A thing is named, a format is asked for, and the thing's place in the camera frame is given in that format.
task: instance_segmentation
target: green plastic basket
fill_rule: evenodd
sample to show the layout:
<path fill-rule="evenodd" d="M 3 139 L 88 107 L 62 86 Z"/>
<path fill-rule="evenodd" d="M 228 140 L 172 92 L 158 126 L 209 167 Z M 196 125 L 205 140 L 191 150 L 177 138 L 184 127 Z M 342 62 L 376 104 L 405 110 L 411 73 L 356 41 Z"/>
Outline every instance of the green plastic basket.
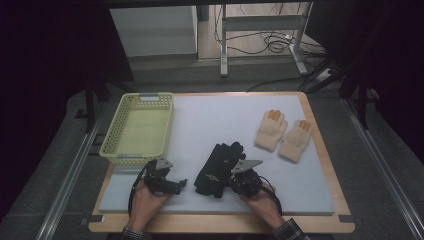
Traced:
<path fill-rule="evenodd" d="M 172 93 L 129 93 L 119 102 L 100 149 L 114 164 L 145 164 L 168 149 L 174 115 Z"/>

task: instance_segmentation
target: wire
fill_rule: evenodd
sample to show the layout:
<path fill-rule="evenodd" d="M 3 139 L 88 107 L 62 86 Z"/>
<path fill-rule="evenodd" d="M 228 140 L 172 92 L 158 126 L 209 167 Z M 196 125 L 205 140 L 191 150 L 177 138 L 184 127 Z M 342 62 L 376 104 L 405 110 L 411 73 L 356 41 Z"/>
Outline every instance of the wire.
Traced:
<path fill-rule="evenodd" d="M 320 66 L 320 64 L 318 64 L 318 65 L 312 65 L 310 62 L 308 62 L 308 59 L 309 58 L 326 58 L 325 56 L 308 56 L 308 57 L 305 57 L 305 63 L 306 64 L 308 64 L 309 66 L 311 66 L 311 67 L 313 67 L 313 68 L 316 68 L 316 67 L 318 67 L 318 66 Z"/>
<path fill-rule="evenodd" d="M 298 91 L 305 91 L 306 85 L 308 85 L 313 79 L 310 79 L 312 75 L 315 75 L 317 72 L 322 71 L 328 63 L 331 61 L 331 58 L 325 58 L 309 75 L 308 77 L 299 85 L 297 88 Z"/>
<path fill-rule="evenodd" d="M 272 192 L 275 194 L 275 190 L 274 190 L 274 187 L 271 185 L 271 183 L 268 181 L 268 179 L 266 179 L 266 178 L 264 178 L 264 177 L 262 177 L 262 176 L 259 176 L 260 178 L 262 178 L 263 180 L 265 180 L 267 183 L 268 183 L 268 185 L 271 187 L 271 189 L 272 189 Z"/>
<path fill-rule="evenodd" d="M 299 52 L 301 52 L 303 55 L 308 55 L 308 56 L 316 56 L 316 57 L 327 57 L 328 54 L 325 52 L 321 52 L 321 53 L 317 53 L 317 52 L 309 52 L 304 50 L 303 48 L 299 48 Z"/>
<path fill-rule="evenodd" d="M 129 215 L 131 215 L 132 202 L 133 202 L 133 199 L 134 199 L 135 191 L 136 191 L 136 189 L 137 189 L 137 185 L 138 185 L 138 183 L 139 183 L 139 182 L 143 179 L 144 171 L 145 171 L 145 170 L 147 169 L 147 167 L 148 167 L 149 165 L 151 165 L 151 164 L 153 164 L 153 161 L 150 161 L 150 162 L 146 163 L 146 164 L 143 166 L 143 169 L 141 169 L 140 173 L 139 173 L 139 174 L 138 174 L 138 176 L 137 176 L 137 179 L 134 181 L 134 183 L 133 183 L 133 185 L 132 185 L 132 187 L 131 187 L 131 192 L 130 192 L 130 196 L 129 196 L 129 199 L 128 199 L 128 214 L 129 214 Z"/>
<path fill-rule="evenodd" d="M 310 46 L 314 46 L 314 47 L 321 47 L 324 48 L 323 46 L 319 45 L 319 44 L 313 44 L 313 43 L 307 43 L 304 41 L 300 41 L 300 43 L 305 44 L 305 45 L 310 45 Z"/>
<path fill-rule="evenodd" d="M 300 5 L 302 4 L 302 2 L 299 2 L 299 5 L 297 6 L 297 12 L 296 14 L 299 14 L 299 10 L 300 10 Z"/>
<path fill-rule="evenodd" d="M 301 5 L 301 3 L 299 3 L 297 13 L 299 13 L 300 5 Z M 274 4 L 274 6 L 269 11 L 268 15 L 271 14 L 272 10 L 274 8 L 276 8 L 276 6 L 277 6 L 277 3 Z M 215 41 L 219 42 L 220 44 L 222 44 L 222 41 L 219 38 L 219 34 L 218 34 L 218 22 L 219 22 L 219 17 L 221 16 L 222 8 L 223 7 L 221 6 L 220 10 L 218 12 L 218 15 L 217 15 L 216 14 L 216 5 L 214 6 L 214 18 L 215 18 L 214 38 L 215 38 Z M 246 15 L 246 13 L 242 9 L 242 4 L 239 5 L 239 8 L 243 12 L 243 14 Z M 280 9 L 278 10 L 279 15 L 281 15 L 283 8 L 284 8 L 284 3 L 281 5 Z M 239 35 L 239 36 L 235 36 L 235 37 L 231 37 L 231 38 L 226 38 L 226 40 L 228 41 L 228 40 L 232 40 L 232 39 L 236 39 L 236 38 L 254 36 L 254 35 L 258 35 L 258 34 L 262 35 L 264 33 L 269 33 L 270 35 L 263 38 L 263 41 L 265 42 L 266 46 L 262 50 L 259 50 L 259 51 L 256 51 L 256 52 L 248 52 L 248 51 L 244 51 L 242 49 L 236 48 L 236 47 L 227 47 L 227 49 L 236 50 L 236 51 L 239 51 L 239 52 L 242 52 L 242 53 L 245 53 L 245 54 L 250 54 L 250 55 L 259 54 L 259 53 L 265 52 L 266 50 L 269 50 L 273 53 L 282 53 L 292 43 L 292 39 L 288 40 L 286 38 L 282 38 L 280 36 L 275 35 L 275 34 L 277 34 L 277 35 L 288 35 L 288 34 L 278 32 L 278 31 L 275 31 L 275 30 L 271 31 L 271 32 L 270 31 L 261 31 L 261 32 L 256 32 L 256 33 L 252 33 L 252 34 Z"/>
<path fill-rule="evenodd" d="M 309 76 L 309 74 L 308 74 L 308 75 L 306 75 L 306 76 L 302 76 L 302 77 L 285 78 L 285 79 L 277 79 L 277 80 L 272 80 L 272 81 L 268 81 L 268 82 L 259 83 L 259 84 L 256 84 L 256 85 L 254 85 L 254 86 L 252 86 L 252 87 L 248 88 L 248 89 L 246 90 L 246 92 L 250 92 L 250 91 L 252 91 L 252 89 L 257 88 L 257 87 L 262 86 L 262 85 L 266 85 L 266 84 L 270 84 L 270 83 L 276 83 L 276 82 L 282 82 L 282 81 L 288 81 L 288 80 L 302 79 L 302 78 L 306 78 L 306 77 L 308 77 L 308 76 Z"/>

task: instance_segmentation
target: metal rail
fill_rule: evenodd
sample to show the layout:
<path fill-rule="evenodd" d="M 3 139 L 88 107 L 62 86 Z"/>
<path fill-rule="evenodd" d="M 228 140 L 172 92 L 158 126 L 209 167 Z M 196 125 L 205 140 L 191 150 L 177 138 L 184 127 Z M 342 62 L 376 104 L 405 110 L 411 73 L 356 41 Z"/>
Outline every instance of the metal rail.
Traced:
<path fill-rule="evenodd" d="M 362 127 L 362 124 L 357 119 L 356 109 L 352 102 L 346 99 L 342 99 L 342 102 L 348 110 L 350 119 L 352 120 L 356 130 L 359 133 L 359 136 L 361 137 L 361 140 L 374 160 L 377 170 L 380 172 L 384 183 L 386 184 L 390 194 L 393 197 L 393 200 L 396 202 L 396 205 L 405 218 L 405 221 L 411 229 L 412 234 L 415 236 L 415 239 L 424 239 L 424 225 L 420 215 L 418 214 L 409 197 L 403 191 L 399 182 L 396 180 L 396 177 L 387 164 L 383 154 L 375 144 L 371 134 L 368 130 L 365 130 Z"/>
<path fill-rule="evenodd" d="M 91 144 L 93 143 L 96 133 L 99 129 L 107 106 L 106 104 L 107 103 L 100 103 L 100 112 L 97 121 L 94 123 L 91 132 L 85 135 L 84 140 L 72 162 L 72 165 L 69 168 L 68 173 L 66 174 L 55 199 L 53 200 L 49 212 L 44 218 L 44 222 L 40 227 L 37 237 L 35 238 L 36 240 L 52 239 L 60 218 L 62 217 L 63 211 L 65 210 L 66 204 L 68 203 L 72 190 L 74 189 L 81 169 L 85 163 L 85 159 L 87 158 Z"/>

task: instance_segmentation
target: dark curtain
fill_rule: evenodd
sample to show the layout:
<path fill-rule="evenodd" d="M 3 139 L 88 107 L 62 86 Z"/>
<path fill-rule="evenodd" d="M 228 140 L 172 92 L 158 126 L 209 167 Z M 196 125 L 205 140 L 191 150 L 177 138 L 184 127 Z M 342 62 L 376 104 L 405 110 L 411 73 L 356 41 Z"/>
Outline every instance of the dark curtain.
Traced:
<path fill-rule="evenodd" d="M 369 57 L 369 86 L 383 118 L 424 162 L 423 1 L 398 1 Z"/>
<path fill-rule="evenodd" d="M 0 4 L 3 217 L 60 127 L 68 99 L 89 81 L 133 77 L 101 1 Z"/>

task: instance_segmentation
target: hand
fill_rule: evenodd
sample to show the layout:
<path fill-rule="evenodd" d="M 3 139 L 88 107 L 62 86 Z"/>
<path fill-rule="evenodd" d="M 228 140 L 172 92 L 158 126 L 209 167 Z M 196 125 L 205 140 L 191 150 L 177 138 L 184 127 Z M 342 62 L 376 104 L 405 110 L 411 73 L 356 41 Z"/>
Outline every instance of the hand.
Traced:
<path fill-rule="evenodd" d="M 263 183 L 262 185 L 270 191 L 275 191 L 275 189 L 271 188 L 271 186 L 267 183 Z M 239 195 L 239 197 L 241 200 L 245 201 L 252 211 L 261 217 L 273 230 L 277 229 L 286 222 L 278 213 L 277 205 L 272 200 L 271 196 L 263 190 L 260 190 L 255 196 L 250 198 L 244 195 Z"/>
<path fill-rule="evenodd" d="M 156 216 L 171 196 L 171 194 L 153 195 L 144 184 L 144 181 L 141 180 L 135 190 L 131 216 L 126 227 L 134 231 L 143 232 L 146 224 Z"/>

